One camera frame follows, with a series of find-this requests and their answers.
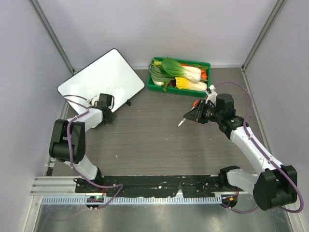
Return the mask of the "yellow bok choy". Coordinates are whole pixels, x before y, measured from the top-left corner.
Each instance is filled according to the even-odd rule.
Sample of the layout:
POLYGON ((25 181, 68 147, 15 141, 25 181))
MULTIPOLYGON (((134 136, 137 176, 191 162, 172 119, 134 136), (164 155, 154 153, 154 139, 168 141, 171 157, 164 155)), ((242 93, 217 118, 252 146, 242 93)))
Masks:
POLYGON ((176 80, 176 87, 178 89, 187 89, 193 91, 205 91, 207 89, 207 84, 201 81, 194 83, 189 79, 182 77, 176 77, 175 80, 176 80))

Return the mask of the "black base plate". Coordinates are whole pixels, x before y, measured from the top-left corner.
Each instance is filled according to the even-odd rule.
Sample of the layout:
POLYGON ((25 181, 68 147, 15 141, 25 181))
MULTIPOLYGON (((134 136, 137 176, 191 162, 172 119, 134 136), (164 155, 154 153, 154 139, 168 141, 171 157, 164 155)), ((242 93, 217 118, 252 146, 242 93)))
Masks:
POLYGON ((225 186, 218 176, 211 175, 149 175, 149 176, 105 176, 100 185, 113 186, 102 189, 81 178, 73 180, 76 193, 104 193, 112 197, 123 184, 117 197, 127 198, 173 198, 182 191, 186 198, 212 197, 216 192, 242 191, 240 188, 225 186))

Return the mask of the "green bok choy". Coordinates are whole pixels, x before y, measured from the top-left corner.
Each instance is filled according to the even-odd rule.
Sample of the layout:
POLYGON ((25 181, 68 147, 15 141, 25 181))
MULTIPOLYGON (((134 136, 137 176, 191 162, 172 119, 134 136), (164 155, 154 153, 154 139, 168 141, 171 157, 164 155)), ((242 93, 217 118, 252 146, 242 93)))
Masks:
POLYGON ((161 61, 161 67, 171 76, 185 78, 185 69, 175 59, 164 58, 161 61))

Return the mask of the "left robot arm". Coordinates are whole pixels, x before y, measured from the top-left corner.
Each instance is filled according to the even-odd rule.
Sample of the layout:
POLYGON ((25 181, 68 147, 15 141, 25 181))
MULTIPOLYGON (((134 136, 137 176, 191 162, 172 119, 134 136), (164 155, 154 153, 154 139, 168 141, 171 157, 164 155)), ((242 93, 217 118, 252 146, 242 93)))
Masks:
POLYGON ((88 100, 78 95, 67 94, 65 101, 74 103, 84 110, 70 119, 58 119, 54 123, 49 155, 73 169, 86 187, 93 193, 102 189, 103 177, 100 169, 86 156, 85 134, 101 123, 112 123, 116 115, 112 112, 114 96, 100 93, 88 100))

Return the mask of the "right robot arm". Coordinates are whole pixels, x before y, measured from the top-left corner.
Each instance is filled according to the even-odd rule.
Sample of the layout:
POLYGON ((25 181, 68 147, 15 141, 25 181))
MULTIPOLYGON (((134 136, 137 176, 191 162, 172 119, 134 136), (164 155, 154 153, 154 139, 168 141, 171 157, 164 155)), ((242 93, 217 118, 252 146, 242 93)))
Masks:
POLYGON ((296 202, 297 171, 291 165, 283 165, 257 140, 244 119, 236 115, 230 94, 210 94, 183 117, 200 124, 217 123, 219 130, 254 167, 256 174, 249 174, 237 166, 221 169, 220 189, 228 191, 237 187, 244 190, 264 211, 296 202))

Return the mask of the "white whiteboard black frame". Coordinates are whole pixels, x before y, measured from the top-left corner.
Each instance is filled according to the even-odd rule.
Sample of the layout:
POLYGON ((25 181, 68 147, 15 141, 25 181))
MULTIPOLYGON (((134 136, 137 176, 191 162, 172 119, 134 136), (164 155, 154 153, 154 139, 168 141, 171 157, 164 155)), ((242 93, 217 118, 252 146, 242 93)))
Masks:
POLYGON ((114 97, 115 112, 145 87, 117 49, 112 49, 77 72, 58 88, 60 95, 77 95, 88 101, 103 93, 114 97))

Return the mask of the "orange tangerine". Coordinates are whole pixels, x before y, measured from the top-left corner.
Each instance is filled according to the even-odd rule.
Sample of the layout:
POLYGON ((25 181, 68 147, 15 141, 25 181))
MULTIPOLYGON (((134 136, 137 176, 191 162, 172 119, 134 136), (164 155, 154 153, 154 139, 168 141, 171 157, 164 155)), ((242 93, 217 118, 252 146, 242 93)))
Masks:
POLYGON ((194 104, 193 104, 193 108, 194 108, 194 107, 197 107, 198 104, 199 104, 199 102, 200 102, 200 100, 195 101, 194 104))

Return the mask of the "green plastic tray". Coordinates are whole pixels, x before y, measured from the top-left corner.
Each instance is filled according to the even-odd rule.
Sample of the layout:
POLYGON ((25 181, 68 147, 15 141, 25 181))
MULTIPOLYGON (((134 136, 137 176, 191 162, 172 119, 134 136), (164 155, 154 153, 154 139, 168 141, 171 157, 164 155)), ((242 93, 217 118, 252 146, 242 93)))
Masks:
POLYGON ((207 62, 155 57, 148 66, 151 91, 204 98, 211 83, 207 62))

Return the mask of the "white marker with pink cap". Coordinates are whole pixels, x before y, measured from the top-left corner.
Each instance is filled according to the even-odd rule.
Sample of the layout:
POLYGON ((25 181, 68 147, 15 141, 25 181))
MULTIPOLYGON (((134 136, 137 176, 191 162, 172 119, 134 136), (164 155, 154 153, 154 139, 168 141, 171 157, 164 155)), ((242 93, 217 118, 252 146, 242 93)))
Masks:
POLYGON ((178 124, 177 127, 180 127, 185 121, 186 121, 186 118, 183 118, 183 119, 180 121, 180 123, 178 124))

